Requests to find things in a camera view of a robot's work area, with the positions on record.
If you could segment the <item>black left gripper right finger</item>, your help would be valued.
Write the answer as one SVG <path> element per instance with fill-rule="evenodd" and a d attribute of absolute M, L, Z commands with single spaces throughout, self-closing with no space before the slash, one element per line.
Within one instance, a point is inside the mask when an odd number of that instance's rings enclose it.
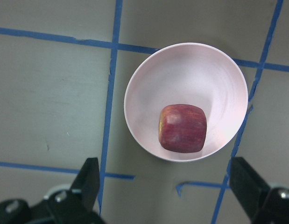
<path fill-rule="evenodd" d="M 229 185 L 251 221 L 276 221 L 276 189 L 249 165 L 243 157 L 233 157 Z"/>

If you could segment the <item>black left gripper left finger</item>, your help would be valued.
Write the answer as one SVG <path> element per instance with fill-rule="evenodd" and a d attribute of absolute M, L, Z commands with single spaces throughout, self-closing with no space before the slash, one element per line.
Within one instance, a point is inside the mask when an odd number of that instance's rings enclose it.
<path fill-rule="evenodd" d="M 70 190 L 81 199 L 87 211 L 92 211 L 99 192 L 99 161 L 98 158 L 87 158 Z"/>

